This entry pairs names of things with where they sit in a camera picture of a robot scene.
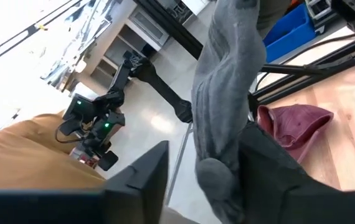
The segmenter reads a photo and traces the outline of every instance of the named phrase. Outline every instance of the cable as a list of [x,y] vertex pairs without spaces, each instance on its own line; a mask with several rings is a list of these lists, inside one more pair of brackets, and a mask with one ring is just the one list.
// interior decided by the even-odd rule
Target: cable
[[[57,127],[57,129],[55,130],[55,133],[54,133],[54,138],[55,138],[55,140],[56,140],[57,142],[62,143],[62,144],[68,144],[68,143],[73,143],[73,142],[84,141],[84,140],[87,139],[87,138],[78,138],[78,139],[72,139],[72,140],[66,140],[66,141],[59,140],[59,138],[57,137],[57,134],[58,134],[59,131],[60,131],[61,125],[65,124],[66,122],[71,121],[71,120],[73,120],[73,119],[74,119],[74,118],[70,118],[70,119],[64,121],[62,124],[60,124],[59,127]],[[80,127],[82,127],[82,120],[83,120],[83,116],[82,116],[82,119],[81,119],[81,122],[80,122]]]
[[[292,56],[292,57],[286,59],[285,61],[283,61],[283,62],[281,63],[281,65],[284,65],[285,63],[292,61],[292,60],[293,60],[294,58],[296,58],[297,56],[299,56],[299,55],[301,55],[301,54],[303,54],[303,53],[307,52],[308,50],[311,50],[311,49],[313,49],[313,48],[315,48],[315,47],[319,47],[319,46],[321,46],[321,45],[328,44],[328,43],[331,43],[331,42],[346,40],[346,39],[349,39],[349,38],[352,38],[352,37],[355,37],[355,34],[344,35],[344,36],[341,36],[341,37],[335,37],[335,38],[331,38],[331,39],[329,39],[329,40],[324,40],[324,41],[318,42],[318,43],[316,43],[316,44],[313,44],[312,46],[309,46],[309,47],[307,47],[307,48],[301,50],[300,52],[296,53],[294,56]],[[259,81],[258,81],[258,83],[257,83],[257,86],[255,87],[255,91],[258,90],[259,84],[260,84],[260,83],[263,81],[263,79],[265,79],[266,76],[269,75],[269,74],[270,74],[270,73],[268,72],[268,73],[264,74],[264,76],[263,76],[262,78],[259,79]]]

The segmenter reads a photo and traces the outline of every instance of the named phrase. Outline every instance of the wooden table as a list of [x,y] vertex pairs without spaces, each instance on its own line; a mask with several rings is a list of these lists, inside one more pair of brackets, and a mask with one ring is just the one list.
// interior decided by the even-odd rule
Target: wooden table
[[[348,34],[345,28],[329,38]],[[303,65],[328,52],[337,49],[345,42],[326,45],[293,60],[294,65]],[[263,86],[281,78],[270,75]],[[355,67],[341,72],[327,80],[305,88],[297,93],[273,102],[269,107],[293,104],[315,105],[334,113],[334,120],[322,138],[311,148],[301,163],[306,171],[323,183],[341,190],[355,189]]]

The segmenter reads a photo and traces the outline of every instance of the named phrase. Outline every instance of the red cloth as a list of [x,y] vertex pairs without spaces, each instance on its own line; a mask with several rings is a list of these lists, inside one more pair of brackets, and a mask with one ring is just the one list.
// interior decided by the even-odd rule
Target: red cloth
[[333,118],[332,112],[311,105],[258,108],[258,124],[297,162],[303,160],[309,148]]

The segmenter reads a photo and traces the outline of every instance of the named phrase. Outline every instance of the wooden surface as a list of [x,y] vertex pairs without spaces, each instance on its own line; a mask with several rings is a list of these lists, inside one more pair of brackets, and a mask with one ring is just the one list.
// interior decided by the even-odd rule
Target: wooden surface
[[269,107],[296,103],[319,106],[334,113],[333,122],[311,148],[302,166],[309,175],[323,183],[341,190],[354,190],[355,67],[276,101]]

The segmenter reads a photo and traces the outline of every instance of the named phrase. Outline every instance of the blue plastic container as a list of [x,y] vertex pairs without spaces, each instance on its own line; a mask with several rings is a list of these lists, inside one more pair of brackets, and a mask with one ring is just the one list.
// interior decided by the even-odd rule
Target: blue plastic container
[[291,52],[316,37],[305,4],[282,17],[263,40],[267,50],[267,62]]

